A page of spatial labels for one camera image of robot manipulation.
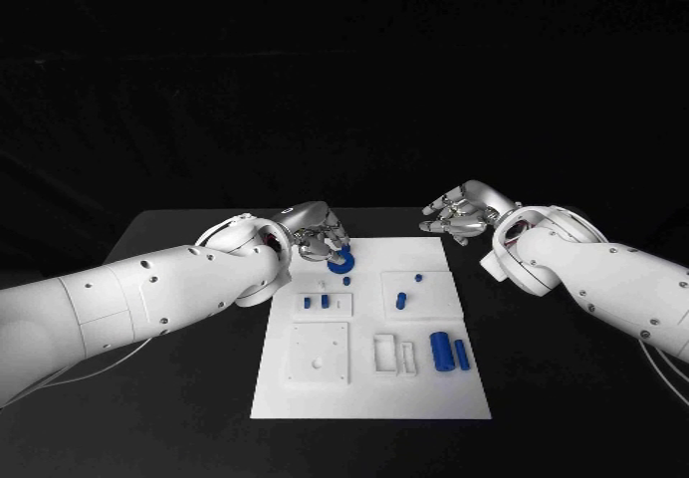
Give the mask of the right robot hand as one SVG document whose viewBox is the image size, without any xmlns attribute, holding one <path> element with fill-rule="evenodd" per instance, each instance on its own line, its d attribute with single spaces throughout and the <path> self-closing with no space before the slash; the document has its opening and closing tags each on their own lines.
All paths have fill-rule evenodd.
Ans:
<svg viewBox="0 0 689 478">
<path fill-rule="evenodd" d="M 422 209 L 432 220 L 419 223 L 419 229 L 434 234 L 448 234 L 465 246 L 489 227 L 497 227 L 520 208 L 494 188 L 478 180 L 468 180 L 447 191 Z"/>
</svg>

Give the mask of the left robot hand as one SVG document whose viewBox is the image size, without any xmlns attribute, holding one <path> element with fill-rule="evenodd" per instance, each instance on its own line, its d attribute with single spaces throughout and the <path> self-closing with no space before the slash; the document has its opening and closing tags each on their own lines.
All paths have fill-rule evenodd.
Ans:
<svg viewBox="0 0 689 478">
<path fill-rule="evenodd" d="M 281 226 L 290 245 L 310 262 L 343 265 L 340 250 L 350 239 L 340 219 L 324 201 L 303 202 L 277 213 L 271 220 Z"/>
</svg>

